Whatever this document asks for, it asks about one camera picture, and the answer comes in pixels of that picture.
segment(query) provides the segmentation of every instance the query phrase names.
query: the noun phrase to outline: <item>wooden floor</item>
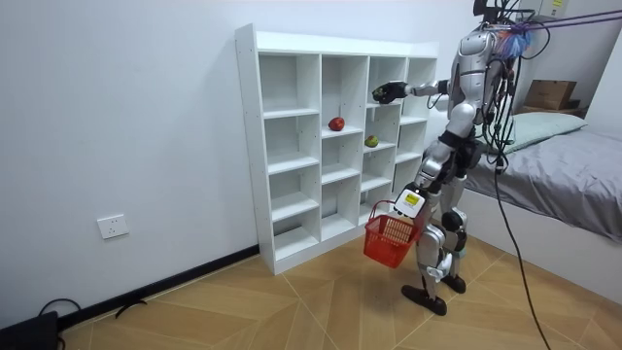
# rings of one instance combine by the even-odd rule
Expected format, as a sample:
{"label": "wooden floor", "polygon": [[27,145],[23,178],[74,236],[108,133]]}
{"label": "wooden floor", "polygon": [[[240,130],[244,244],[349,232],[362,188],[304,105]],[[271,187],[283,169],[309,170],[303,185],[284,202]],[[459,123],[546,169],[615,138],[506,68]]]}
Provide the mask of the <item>wooden floor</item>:
{"label": "wooden floor", "polygon": [[[373,262],[361,239],[278,276],[255,258],[63,337],[70,350],[545,349],[514,257],[470,238],[467,291],[441,285],[444,317],[399,293],[420,285],[415,266],[414,254],[395,270]],[[552,349],[622,349],[622,306],[527,269]]]}

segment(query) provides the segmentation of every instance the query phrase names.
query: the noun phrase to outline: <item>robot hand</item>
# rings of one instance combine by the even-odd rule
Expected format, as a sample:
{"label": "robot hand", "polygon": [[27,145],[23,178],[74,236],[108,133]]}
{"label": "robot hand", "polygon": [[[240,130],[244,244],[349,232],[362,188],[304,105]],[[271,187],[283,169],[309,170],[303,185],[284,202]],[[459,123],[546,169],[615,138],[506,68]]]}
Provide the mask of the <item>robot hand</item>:
{"label": "robot hand", "polygon": [[380,104],[389,104],[396,98],[404,98],[408,95],[408,84],[405,82],[389,82],[377,88],[371,94],[374,101]]}

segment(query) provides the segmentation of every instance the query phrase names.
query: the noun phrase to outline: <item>electrical socket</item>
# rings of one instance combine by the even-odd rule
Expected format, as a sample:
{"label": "electrical socket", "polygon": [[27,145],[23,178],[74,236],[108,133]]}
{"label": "electrical socket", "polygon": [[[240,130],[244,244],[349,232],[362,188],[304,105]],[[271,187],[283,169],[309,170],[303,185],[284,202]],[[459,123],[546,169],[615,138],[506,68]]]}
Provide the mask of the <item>electrical socket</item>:
{"label": "electrical socket", "polygon": [[125,222],[125,215],[117,215],[111,218],[97,220],[99,231],[104,239],[116,237],[122,234],[128,234],[129,228]]}

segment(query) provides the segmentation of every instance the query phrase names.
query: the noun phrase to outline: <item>pillow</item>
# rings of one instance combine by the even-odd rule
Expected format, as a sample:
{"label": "pillow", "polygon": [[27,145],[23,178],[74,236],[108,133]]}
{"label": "pillow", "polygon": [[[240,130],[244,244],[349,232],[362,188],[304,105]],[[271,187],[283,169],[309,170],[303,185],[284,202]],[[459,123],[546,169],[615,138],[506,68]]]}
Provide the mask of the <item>pillow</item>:
{"label": "pillow", "polygon": [[[555,135],[576,131],[585,125],[587,122],[583,119],[562,113],[533,112],[516,115],[512,135],[510,135],[510,140],[514,142],[505,146],[505,153],[510,154],[522,150]],[[481,134],[481,130],[481,125],[479,125],[477,135]]]}

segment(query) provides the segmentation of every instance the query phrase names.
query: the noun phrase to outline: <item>plastic basket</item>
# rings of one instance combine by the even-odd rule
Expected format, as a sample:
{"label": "plastic basket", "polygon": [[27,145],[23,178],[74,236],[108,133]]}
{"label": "plastic basket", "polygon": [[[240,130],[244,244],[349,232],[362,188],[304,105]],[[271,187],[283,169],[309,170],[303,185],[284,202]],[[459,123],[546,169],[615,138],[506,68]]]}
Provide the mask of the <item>plastic basket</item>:
{"label": "plastic basket", "polygon": [[380,203],[395,204],[390,200],[381,200],[371,209],[369,221],[365,225],[364,254],[388,267],[396,268],[404,260],[408,250],[421,236],[421,226],[415,219],[411,225],[389,215],[377,218],[376,207]]}

